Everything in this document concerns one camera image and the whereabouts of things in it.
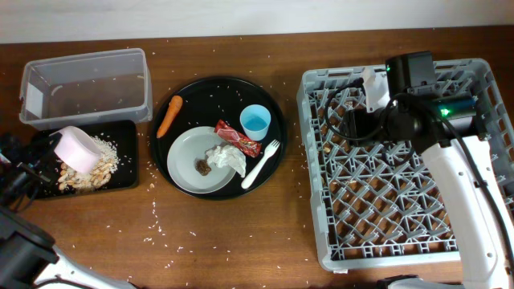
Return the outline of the pink bowl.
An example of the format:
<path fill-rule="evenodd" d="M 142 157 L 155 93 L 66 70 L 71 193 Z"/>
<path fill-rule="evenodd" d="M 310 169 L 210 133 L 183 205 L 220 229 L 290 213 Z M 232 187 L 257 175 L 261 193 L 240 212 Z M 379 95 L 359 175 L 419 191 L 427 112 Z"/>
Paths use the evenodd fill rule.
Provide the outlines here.
<path fill-rule="evenodd" d="M 90 173 L 100 160 L 100 149 L 82 129 L 67 126 L 51 135 L 59 136 L 54 149 L 56 156 L 76 172 Z"/>

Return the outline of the light blue cup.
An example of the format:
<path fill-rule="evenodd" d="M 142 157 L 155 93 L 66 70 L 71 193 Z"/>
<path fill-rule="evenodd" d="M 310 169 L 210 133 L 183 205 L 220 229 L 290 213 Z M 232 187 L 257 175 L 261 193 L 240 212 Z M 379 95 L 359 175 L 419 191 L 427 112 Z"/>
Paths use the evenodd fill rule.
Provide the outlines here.
<path fill-rule="evenodd" d="M 239 117 L 246 136 L 251 140 L 262 140 L 271 124 L 271 113 L 262 105 L 252 104 L 245 107 Z"/>

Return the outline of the orange carrot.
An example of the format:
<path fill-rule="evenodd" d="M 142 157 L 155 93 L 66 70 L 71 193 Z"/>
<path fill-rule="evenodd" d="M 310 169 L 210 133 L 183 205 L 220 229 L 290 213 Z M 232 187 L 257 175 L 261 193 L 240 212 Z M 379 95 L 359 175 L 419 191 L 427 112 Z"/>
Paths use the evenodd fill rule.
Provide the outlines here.
<path fill-rule="evenodd" d="M 171 101 L 169 102 L 169 107 L 166 111 L 165 117 L 157 130 L 157 138 L 162 138 L 168 132 L 171 124 L 173 123 L 173 120 L 182 109 L 182 105 L 183 99 L 179 95 L 172 97 Z"/>

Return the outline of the white tissue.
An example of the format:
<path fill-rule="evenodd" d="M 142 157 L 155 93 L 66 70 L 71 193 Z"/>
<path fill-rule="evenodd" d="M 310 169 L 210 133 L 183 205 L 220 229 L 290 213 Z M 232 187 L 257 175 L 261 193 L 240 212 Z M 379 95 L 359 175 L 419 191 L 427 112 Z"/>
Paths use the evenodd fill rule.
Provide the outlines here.
<path fill-rule="evenodd" d="M 231 144 L 216 146 L 214 149 L 206 151 L 207 164 L 215 165 L 218 168 L 226 166 L 234 169 L 240 177 L 246 176 L 246 156 Z"/>

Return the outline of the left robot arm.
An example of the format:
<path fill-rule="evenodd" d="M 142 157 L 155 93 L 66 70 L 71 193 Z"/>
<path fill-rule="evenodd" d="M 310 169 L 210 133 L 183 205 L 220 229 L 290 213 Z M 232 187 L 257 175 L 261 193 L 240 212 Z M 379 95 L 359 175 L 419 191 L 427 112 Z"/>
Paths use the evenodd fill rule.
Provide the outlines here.
<path fill-rule="evenodd" d="M 46 231 L 18 216 L 25 197 L 57 182 L 56 159 L 89 172 L 100 158 L 92 138 L 66 127 L 26 146 L 9 133 L 1 136 L 1 287 L 134 288 L 70 260 Z"/>

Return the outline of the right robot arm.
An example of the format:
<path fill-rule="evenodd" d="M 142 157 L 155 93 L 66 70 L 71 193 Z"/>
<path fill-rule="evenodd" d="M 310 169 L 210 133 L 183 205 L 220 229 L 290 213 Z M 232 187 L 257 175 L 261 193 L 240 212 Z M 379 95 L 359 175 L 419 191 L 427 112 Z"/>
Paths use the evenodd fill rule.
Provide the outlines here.
<path fill-rule="evenodd" d="M 449 92 L 429 51 L 399 55 L 357 80 L 366 108 L 340 126 L 354 145 L 409 141 L 442 195 L 463 265 L 465 288 L 513 286 L 513 224 L 492 170 L 480 102 Z"/>

